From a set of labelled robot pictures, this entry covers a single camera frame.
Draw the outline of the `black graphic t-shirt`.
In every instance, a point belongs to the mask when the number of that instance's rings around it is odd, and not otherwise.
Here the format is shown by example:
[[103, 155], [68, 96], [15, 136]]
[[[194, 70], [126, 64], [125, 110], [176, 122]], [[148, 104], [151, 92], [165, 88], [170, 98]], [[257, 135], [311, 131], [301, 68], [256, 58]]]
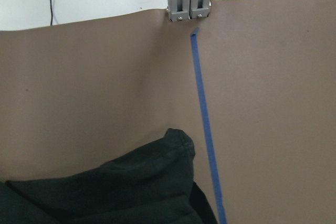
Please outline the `black graphic t-shirt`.
[[192, 139], [165, 135], [63, 178], [1, 183], [1, 223], [216, 223], [194, 181]]

